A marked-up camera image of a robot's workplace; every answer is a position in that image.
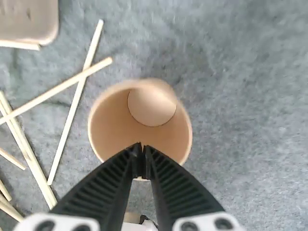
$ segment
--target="paper cup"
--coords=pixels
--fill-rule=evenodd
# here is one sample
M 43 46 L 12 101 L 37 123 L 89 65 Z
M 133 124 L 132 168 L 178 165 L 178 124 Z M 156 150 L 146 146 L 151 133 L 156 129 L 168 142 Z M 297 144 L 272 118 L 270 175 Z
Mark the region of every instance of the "paper cup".
M 141 142 L 182 165 L 193 140 L 185 108 L 159 79 L 132 80 L 108 88 L 91 109 L 88 134 L 102 162 Z

